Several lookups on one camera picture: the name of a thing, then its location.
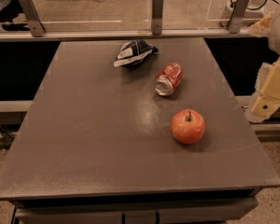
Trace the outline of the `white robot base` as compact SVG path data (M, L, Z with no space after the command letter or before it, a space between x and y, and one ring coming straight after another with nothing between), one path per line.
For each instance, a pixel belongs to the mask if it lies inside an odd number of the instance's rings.
M266 5L268 0L249 0L247 8L245 10L245 16L243 18L243 22L249 24L250 22L255 22L259 19L262 19L264 16L263 7ZM227 27L227 24L231 18L231 14L233 12L233 8L235 5L235 1L230 0L222 13L220 24L223 27Z

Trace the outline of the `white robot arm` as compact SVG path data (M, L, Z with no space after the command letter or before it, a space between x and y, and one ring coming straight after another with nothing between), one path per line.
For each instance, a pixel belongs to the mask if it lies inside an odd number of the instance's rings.
M254 123L263 122L280 107L280 5L249 29L255 37L267 37L269 49L279 58L273 64L263 63L258 71L255 92L251 96L245 117Z

